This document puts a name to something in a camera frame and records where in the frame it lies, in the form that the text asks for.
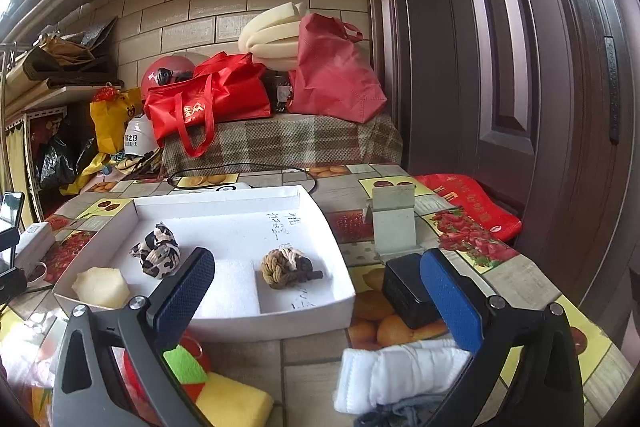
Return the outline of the red fabric bag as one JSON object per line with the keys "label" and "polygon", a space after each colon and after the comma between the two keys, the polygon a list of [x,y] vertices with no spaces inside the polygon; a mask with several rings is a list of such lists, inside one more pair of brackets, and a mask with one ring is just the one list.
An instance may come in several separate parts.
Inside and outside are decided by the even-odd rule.
{"label": "red fabric bag", "polygon": [[297,65],[288,74],[294,114],[329,116],[365,124],[382,112],[387,98],[357,44],[360,29],[335,17],[310,13],[299,26]]}

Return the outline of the white power bank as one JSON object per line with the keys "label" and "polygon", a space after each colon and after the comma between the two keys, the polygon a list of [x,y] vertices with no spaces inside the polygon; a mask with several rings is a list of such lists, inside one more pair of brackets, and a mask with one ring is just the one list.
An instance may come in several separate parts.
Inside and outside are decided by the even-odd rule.
{"label": "white power bank", "polygon": [[32,274],[54,242],[55,238],[49,222],[43,221],[29,225],[21,234],[16,246],[15,265],[26,275]]}

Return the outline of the white cardboard tray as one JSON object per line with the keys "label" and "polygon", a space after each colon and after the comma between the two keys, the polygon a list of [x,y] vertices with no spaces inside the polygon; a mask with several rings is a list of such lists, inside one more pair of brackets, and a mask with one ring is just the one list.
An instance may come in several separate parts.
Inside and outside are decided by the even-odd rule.
{"label": "white cardboard tray", "polygon": [[[78,274],[114,268],[132,295],[150,295],[158,282],[142,272],[130,248],[162,222],[180,253],[208,249],[215,278],[189,326],[206,343],[302,337],[344,329],[352,319],[355,288],[326,217],[300,185],[233,191],[179,191],[136,198],[82,247],[56,282],[53,294],[65,312],[80,300]],[[319,280],[270,288],[260,273],[262,258],[291,246],[310,259]]]}

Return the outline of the red plastic bag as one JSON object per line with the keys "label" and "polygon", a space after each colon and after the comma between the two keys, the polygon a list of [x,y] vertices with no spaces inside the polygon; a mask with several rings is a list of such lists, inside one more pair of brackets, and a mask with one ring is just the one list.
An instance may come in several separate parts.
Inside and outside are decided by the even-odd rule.
{"label": "red plastic bag", "polygon": [[432,173],[416,179],[454,207],[461,207],[496,239],[508,243],[522,231],[522,221],[495,204],[473,178],[454,173]]}

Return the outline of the white hard hat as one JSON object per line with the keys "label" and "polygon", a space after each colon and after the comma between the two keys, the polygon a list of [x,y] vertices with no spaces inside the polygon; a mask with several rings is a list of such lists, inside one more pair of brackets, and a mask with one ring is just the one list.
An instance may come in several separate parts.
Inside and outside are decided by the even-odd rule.
{"label": "white hard hat", "polygon": [[128,156],[142,157],[156,149],[157,143],[149,118],[145,115],[132,118],[124,134],[124,153]]}

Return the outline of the red glossy tote bag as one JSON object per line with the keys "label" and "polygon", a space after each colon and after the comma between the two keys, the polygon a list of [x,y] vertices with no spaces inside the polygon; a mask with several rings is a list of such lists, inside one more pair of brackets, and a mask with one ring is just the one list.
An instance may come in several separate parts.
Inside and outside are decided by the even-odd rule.
{"label": "red glossy tote bag", "polygon": [[175,134],[186,155],[200,157],[214,141],[216,124],[269,117],[265,71],[249,53],[220,52],[196,66],[190,79],[150,88],[144,111],[156,143]]}

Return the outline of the yellow sponge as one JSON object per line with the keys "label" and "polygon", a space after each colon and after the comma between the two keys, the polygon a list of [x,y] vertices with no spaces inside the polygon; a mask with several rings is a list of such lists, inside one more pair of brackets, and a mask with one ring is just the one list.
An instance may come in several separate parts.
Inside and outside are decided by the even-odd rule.
{"label": "yellow sponge", "polygon": [[260,389],[209,373],[195,405],[213,426],[260,427],[268,421],[273,399]]}

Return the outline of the leopard print scrunchie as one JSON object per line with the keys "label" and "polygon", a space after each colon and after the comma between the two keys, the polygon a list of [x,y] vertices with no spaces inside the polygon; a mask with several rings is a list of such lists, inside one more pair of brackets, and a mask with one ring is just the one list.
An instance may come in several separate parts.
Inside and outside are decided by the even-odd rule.
{"label": "leopard print scrunchie", "polygon": [[132,246],[129,254],[140,261],[145,275],[157,280],[171,275],[181,260],[174,233],[163,222],[158,222],[143,241]]}

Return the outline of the plaid covered bench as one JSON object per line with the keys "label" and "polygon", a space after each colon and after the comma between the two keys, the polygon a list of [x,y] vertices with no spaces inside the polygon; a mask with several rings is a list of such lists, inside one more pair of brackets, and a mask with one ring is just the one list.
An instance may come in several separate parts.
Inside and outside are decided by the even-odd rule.
{"label": "plaid covered bench", "polygon": [[186,155],[178,135],[165,140],[162,165],[167,176],[223,173],[233,169],[321,167],[337,164],[398,164],[402,140],[392,118],[375,116],[354,124],[328,116],[281,114],[271,118],[222,122],[206,152]]}

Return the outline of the cream foam strips bundle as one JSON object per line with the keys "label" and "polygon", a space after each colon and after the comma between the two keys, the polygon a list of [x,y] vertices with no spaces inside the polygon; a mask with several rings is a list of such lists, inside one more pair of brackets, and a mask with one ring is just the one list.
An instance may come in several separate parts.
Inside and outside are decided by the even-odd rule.
{"label": "cream foam strips bundle", "polygon": [[277,72],[296,69],[300,22],[306,14],[305,3],[286,2],[256,15],[240,33],[239,51]]}

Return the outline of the braided rope knot ball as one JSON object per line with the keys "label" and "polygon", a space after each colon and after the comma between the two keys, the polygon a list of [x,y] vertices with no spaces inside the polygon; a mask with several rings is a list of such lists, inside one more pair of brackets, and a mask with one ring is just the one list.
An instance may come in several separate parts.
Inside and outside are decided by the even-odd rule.
{"label": "braided rope knot ball", "polygon": [[323,272],[315,270],[311,260],[291,246],[281,246],[269,251],[260,264],[262,278],[276,291],[288,286],[322,280]]}

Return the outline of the white folded cloth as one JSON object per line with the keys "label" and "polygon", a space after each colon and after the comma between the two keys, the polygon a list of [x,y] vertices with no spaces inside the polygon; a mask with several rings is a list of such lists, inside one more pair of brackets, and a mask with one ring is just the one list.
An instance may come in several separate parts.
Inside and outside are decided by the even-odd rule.
{"label": "white folded cloth", "polygon": [[420,340],[376,351],[343,351],[333,395],[338,413],[363,414],[418,395],[446,395],[471,353],[453,339]]}

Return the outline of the yellow gift bag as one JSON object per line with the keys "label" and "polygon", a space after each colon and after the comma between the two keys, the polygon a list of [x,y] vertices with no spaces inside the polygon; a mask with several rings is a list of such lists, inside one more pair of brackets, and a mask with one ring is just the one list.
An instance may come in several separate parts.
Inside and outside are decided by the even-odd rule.
{"label": "yellow gift bag", "polygon": [[115,155],[124,149],[128,122],[142,112],[141,91],[139,88],[122,90],[108,84],[96,91],[89,108],[98,151]]}

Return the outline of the red plush apple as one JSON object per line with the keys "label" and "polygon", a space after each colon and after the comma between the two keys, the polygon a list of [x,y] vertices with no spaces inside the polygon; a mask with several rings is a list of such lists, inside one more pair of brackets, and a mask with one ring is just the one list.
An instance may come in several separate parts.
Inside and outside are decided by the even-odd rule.
{"label": "red plush apple", "polygon": [[[182,390],[192,402],[195,402],[202,392],[207,374],[212,368],[209,357],[205,354],[201,343],[189,332],[186,332],[182,335],[175,349],[166,351],[163,354],[163,359],[172,375],[177,378]],[[151,407],[151,403],[142,384],[140,384],[127,352],[124,352],[122,356],[122,370],[124,371],[126,388],[137,412],[152,425],[159,426],[160,419]]]}

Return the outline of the yellow octagonal foam piece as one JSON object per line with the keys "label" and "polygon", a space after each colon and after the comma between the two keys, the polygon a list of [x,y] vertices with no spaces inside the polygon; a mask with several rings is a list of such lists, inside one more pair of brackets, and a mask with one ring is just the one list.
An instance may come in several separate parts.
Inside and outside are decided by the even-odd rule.
{"label": "yellow octagonal foam piece", "polygon": [[130,296],[122,272],[115,268],[92,267],[81,272],[72,289],[83,303],[108,309],[121,308]]}

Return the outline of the dark wooden door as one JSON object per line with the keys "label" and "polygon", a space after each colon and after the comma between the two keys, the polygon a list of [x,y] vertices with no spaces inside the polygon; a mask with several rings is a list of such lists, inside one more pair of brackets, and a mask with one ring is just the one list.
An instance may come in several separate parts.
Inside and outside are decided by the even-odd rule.
{"label": "dark wooden door", "polygon": [[372,0],[373,56],[413,173],[463,173],[593,320],[639,252],[639,0]]}

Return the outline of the black foam cube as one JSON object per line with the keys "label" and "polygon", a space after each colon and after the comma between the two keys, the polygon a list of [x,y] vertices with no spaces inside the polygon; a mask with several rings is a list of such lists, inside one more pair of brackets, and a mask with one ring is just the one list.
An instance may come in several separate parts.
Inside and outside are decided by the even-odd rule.
{"label": "black foam cube", "polygon": [[420,277],[419,254],[390,259],[385,263],[382,293],[409,329],[420,329],[440,319]]}

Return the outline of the red helmet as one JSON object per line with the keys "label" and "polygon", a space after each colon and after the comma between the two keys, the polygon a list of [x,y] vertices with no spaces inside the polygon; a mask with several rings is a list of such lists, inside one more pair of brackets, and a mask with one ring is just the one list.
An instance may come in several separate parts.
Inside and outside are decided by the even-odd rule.
{"label": "red helmet", "polygon": [[181,55],[162,56],[145,69],[142,75],[140,84],[142,100],[146,100],[151,88],[191,79],[194,68],[194,64],[187,57]]}

